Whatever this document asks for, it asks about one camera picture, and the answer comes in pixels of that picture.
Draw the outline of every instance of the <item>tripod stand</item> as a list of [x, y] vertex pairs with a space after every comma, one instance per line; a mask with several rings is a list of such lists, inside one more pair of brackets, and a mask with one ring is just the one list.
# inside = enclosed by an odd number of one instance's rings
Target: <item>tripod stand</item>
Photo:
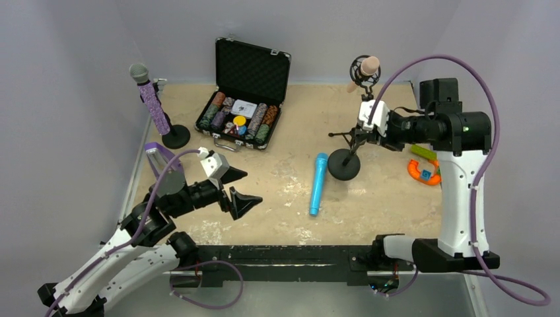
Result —
[[359, 125], [350, 129], [350, 132], [329, 133], [329, 137], [341, 135], [348, 143], [350, 149], [338, 149], [328, 159], [327, 167], [329, 173], [337, 180], [351, 180], [360, 172], [360, 158], [356, 154], [358, 148], [364, 145], [369, 137], [367, 131], [363, 131]]

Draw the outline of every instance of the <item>black briefcase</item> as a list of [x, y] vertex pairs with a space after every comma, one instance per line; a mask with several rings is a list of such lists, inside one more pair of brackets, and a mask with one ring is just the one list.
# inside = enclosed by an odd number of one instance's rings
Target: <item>black briefcase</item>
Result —
[[290, 64], [288, 53], [217, 38], [216, 91], [195, 129], [231, 151], [266, 149], [282, 114]]

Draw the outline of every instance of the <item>round stand base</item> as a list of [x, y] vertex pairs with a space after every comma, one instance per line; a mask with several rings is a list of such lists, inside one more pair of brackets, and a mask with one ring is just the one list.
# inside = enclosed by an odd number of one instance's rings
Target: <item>round stand base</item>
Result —
[[348, 164], [342, 164], [349, 155], [349, 149], [338, 149], [329, 156], [329, 173], [337, 180], [351, 180], [360, 172], [360, 158], [357, 155], [352, 155]]
[[161, 141], [166, 148], [180, 149], [189, 143], [191, 133], [186, 126], [176, 124], [173, 125], [173, 130], [175, 130], [175, 134], [170, 132], [161, 136]]

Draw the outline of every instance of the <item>green toy piece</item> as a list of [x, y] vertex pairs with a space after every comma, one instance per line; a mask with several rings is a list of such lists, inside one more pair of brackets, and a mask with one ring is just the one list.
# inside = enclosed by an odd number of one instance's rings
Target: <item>green toy piece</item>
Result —
[[424, 149], [416, 144], [412, 144], [412, 146], [410, 146], [410, 151], [423, 159], [437, 160], [437, 154], [434, 151]]

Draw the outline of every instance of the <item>white wall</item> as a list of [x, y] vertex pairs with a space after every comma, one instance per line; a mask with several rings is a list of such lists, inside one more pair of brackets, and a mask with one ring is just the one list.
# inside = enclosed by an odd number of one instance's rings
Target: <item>white wall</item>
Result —
[[[502, 257], [497, 273], [534, 283], [553, 299], [545, 308], [526, 306], [483, 279], [492, 316], [560, 316], [558, 17], [554, 0], [463, 0], [435, 49], [474, 66], [499, 108], [501, 143], [485, 187], [485, 228]], [[464, 110], [489, 112], [475, 81], [450, 62], [426, 63], [416, 86], [437, 77], [459, 79]]]
[[[460, 0], [117, 0], [149, 67], [173, 81], [215, 82], [214, 39], [292, 54], [292, 82], [346, 82], [358, 55], [382, 77], [431, 53]], [[403, 80], [413, 79], [413, 70]]]
[[115, 3], [2, 1], [0, 307], [43, 316], [36, 290], [110, 237], [147, 111]]

